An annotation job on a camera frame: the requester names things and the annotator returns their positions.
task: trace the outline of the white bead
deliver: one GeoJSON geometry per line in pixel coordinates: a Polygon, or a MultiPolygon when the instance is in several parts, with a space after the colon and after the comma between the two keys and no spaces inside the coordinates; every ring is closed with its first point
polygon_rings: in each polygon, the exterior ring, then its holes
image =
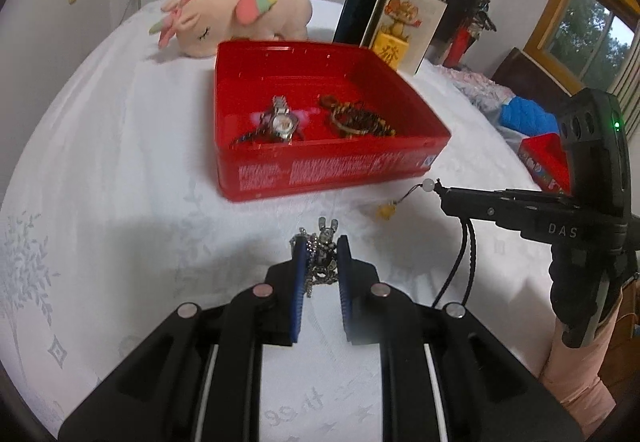
{"type": "Polygon", "coordinates": [[[436,183],[430,178],[425,178],[424,181],[422,182],[422,190],[425,193],[431,193],[434,187],[436,187],[436,183]]]}

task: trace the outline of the book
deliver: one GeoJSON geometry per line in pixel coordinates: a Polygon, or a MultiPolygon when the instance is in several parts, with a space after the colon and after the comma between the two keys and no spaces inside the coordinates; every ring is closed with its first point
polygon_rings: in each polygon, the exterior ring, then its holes
{"type": "Polygon", "coordinates": [[[334,43],[361,45],[378,4],[380,0],[345,0],[335,29],[334,43]]]}
{"type": "Polygon", "coordinates": [[[345,0],[334,42],[371,48],[414,75],[446,7],[440,0],[345,0]]]}

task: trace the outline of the window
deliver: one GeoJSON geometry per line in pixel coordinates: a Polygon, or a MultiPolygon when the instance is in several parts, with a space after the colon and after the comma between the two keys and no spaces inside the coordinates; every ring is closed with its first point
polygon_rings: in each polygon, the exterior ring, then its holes
{"type": "Polygon", "coordinates": [[[549,0],[525,47],[569,92],[608,90],[634,39],[635,0],[549,0]]]}

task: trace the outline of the person's arm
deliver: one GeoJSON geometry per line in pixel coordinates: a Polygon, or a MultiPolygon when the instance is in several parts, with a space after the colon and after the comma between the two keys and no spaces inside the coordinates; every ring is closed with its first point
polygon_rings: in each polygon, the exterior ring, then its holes
{"type": "Polygon", "coordinates": [[[556,331],[540,381],[576,419],[584,437],[588,438],[616,405],[598,372],[616,326],[622,296],[612,308],[589,346],[568,348],[562,342],[562,324],[556,320],[556,331]]]}

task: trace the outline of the silver chain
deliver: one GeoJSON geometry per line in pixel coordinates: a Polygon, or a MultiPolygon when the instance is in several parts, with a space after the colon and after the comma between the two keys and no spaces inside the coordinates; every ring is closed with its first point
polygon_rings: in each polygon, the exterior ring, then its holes
{"type": "Polygon", "coordinates": [[[338,281],[338,262],[336,259],[336,245],[334,234],[338,230],[338,220],[332,220],[331,226],[326,226],[326,218],[318,220],[320,233],[309,234],[300,228],[290,241],[291,251],[296,246],[299,237],[306,240],[306,276],[305,292],[311,297],[313,285],[331,285],[338,281]]]}

